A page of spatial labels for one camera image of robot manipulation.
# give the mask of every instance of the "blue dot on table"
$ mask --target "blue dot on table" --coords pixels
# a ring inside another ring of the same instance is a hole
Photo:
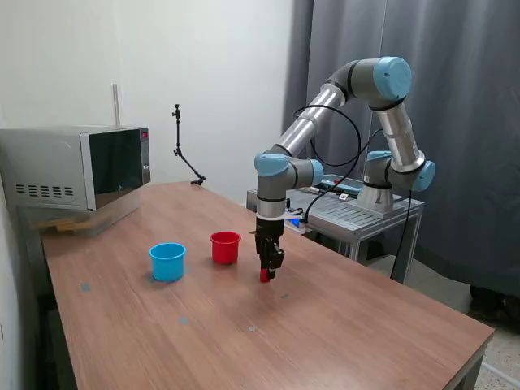
[[[90,283],[86,283],[86,282],[80,284],[80,288],[81,288],[81,291],[84,292],[84,293],[87,293],[90,290],[92,290],[92,288],[90,287]]]

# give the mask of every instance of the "microwave vent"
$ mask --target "microwave vent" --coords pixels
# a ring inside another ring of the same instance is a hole
[[[64,199],[74,198],[73,187],[63,187],[60,185],[36,185],[36,184],[16,184],[15,191],[23,197],[39,197],[42,199]]]

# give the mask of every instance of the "blue joint cap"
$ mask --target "blue joint cap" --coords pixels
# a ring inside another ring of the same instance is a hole
[[[312,185],[320,184],[323,179],[323,165],[318,160],[310,160],[312,163],[312,171],[313,171],[313,178],[312,178]]]
[[[412,185],[412,191],[424,191],[430,187],[433,176],[436,175],[436,164],[433,161],[426,161],[419,172],[417,179]]]
[[[412,86],[410,65],[400,57],[382,57],[374,65],[374,83],[387,100],[404,98]]]
[[[289,166],[288,156],[281,153],[259,153],[254,158],[254,167],[261,177],[275,176]]]
[[[385,157],[392,157],[392,152],[390,150],[372,150],[371,152],[368,152],[366,160],[370,161]]]

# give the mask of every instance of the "red cup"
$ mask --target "red cup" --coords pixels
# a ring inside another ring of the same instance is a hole
[[[238,260],[238,243],[241,235],[235,232],[216,232],[210,237],[213,261],[218,264],[233,264]]]

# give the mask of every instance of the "table leg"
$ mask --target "table leg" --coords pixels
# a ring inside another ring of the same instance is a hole
[[[359,262],[359,247],[361,246],[361,242],[356,241],[350,244],[350,252],[349,257],[351,260],[355,262]]]
[[[480,365],[482,364],[482,357],[474,364],[473,367],[468,371],[466,376],[461,382],[455,387],[455,390],[473,390],[477,383],[477,377],[480,372]]]
[[[405,283],[410,263],[414,258],[415,243],[419,234],[419,226],[421,225],[421,214],[408,220],[408,226],[403,237],[403,244],[401,250],[396,257],[395,271],[393,277],[399,283]]]

